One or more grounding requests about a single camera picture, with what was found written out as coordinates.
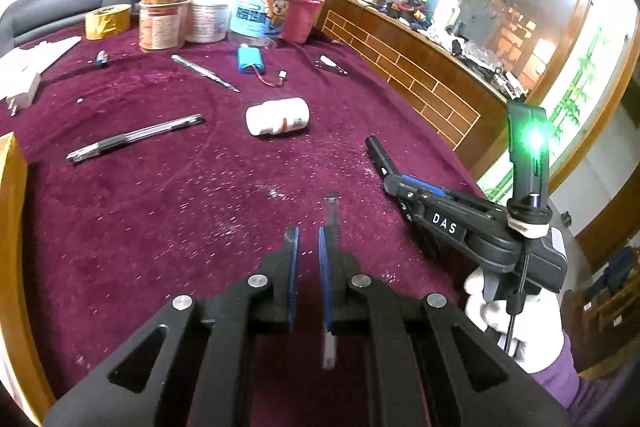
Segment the white gloved right hand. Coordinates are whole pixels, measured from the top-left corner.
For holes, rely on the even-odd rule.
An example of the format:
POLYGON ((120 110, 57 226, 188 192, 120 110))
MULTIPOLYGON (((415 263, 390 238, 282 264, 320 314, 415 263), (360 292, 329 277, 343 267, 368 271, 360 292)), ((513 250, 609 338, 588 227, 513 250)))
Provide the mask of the white gloved right hand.
MULTIPOLYGON (((506 313, 506 300, 488 303, 484 287, 484 271, 477 268, 464 282, 468 294, 464 312, 482 332, 487 329, 497 332, 498 345, 503 348, 511 320, 506 313)), ((509 355, 526 373, 539 373, 559 358, 564 343, 558 297, 547 289, 541 289, 537 296, 528 296, 523 311, 515 317, 509 355)))

